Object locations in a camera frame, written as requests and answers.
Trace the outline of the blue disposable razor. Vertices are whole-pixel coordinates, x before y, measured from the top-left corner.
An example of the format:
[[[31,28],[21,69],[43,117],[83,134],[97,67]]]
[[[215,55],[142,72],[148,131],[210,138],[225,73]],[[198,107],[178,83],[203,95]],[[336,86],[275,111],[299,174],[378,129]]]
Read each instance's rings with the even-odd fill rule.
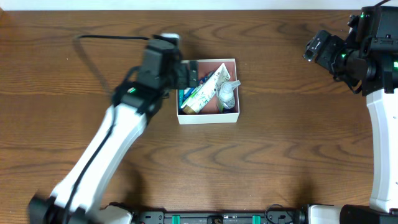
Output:
[[[210,73],[206,74],[203,78],[199,79],[198,84],[201,85],[201,84],[205,83],[207,81],[207,79],[209,79],[212,76],[212,74],[214,74],[214,71],[211,71]],[[188,95],[192,94],[194,89],[195,89],[195,87],[187,88],[186,90],[184,90],[184,96],[188,96]]]

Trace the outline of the white box pink interior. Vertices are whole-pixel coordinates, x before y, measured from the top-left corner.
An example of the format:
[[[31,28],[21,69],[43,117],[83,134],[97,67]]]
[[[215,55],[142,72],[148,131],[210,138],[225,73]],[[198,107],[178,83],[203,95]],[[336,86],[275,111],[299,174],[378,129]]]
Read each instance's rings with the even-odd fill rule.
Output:
[[[215,71],[222,63],[226,65],[230,81],[237,80],[236,59],[222,58],[222,59],[201,59],[198,62],[198,78],[203,78],[211,71]],[[210,102],[198,114],[185,114],[179,108],[179,92],[177,91],[177,105],[176,112],[179,124],[212,124],[212,123],[236,123],[239,114],[239,89],[234,90],[235,106],[230,113],[220,113],[217,108],[217,97],[214,96]]]

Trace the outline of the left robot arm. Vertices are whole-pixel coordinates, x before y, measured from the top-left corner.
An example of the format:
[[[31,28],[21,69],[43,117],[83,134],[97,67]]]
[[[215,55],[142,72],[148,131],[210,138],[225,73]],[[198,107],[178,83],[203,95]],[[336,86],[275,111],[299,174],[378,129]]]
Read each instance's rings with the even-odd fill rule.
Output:
[[[128,149],[144,132],[171,90],[197,85],[197,65],[184,63],[173,33],[147,39],[143,63],[132,67],[110,94],[111,104],[88,147],[48,199],[35,195],[29,223],[131,223],[133,212],[101,208],[104,192]]]

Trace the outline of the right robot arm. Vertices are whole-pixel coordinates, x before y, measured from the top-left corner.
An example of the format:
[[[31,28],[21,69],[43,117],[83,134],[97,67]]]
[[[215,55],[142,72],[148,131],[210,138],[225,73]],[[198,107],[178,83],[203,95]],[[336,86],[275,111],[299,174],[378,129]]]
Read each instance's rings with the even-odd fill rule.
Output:
[[[346,39],[318,31],[303,57],[366,99],[374,159],[369,205],[307,205],[296,223],[397,223],[397,7],[363,7],[348,26]]]

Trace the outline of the clear sanitizer pump bottle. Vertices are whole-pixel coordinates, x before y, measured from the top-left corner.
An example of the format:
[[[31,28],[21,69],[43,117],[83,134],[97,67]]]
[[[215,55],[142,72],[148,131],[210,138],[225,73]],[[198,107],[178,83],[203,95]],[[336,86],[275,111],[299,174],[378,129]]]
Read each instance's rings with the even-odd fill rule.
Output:
[[[220,113],[232,113],[236,100],[234,90],[240,86],[239,80],[233,82],[224,82],[217,93],[217,107]]]

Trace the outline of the green toothbrush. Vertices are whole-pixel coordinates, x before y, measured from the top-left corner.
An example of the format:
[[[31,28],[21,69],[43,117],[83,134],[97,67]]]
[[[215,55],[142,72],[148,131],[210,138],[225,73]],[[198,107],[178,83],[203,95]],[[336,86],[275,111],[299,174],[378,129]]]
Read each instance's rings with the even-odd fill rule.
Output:
[[[189,100],[191,100],[194,96],[195,96],[195,94],[200,90],[200,88],[203,86],[203,84],[200,84],[199,86],[197,86],[196,88],[194,88],[190,93],[189,93],[189,95],[186,97],[186,99],[184,100],[184,102],[182,103],[182,105],[181,105],[181,109],[183,109],[186,105],[187,105],[187,103],[188,103],[188,101]]]

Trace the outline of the small teal toothpaste tube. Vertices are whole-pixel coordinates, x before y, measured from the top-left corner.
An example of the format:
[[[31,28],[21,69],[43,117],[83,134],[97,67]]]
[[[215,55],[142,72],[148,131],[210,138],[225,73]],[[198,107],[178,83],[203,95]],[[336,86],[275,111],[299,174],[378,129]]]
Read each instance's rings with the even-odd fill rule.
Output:
[[[178,91],[178,113],[181,112],[181,106],[183,104],[184,90]]]

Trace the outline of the white floral cream tube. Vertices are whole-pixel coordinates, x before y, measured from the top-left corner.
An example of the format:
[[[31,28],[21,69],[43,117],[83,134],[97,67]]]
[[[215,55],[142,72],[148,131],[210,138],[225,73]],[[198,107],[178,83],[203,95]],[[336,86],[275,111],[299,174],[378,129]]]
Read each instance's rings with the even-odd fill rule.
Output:
[[[226,65],[222,63],[212,76],[191,96],[183,107],[185,114],[198,114],[217,94],[221,85],[231,78]]]

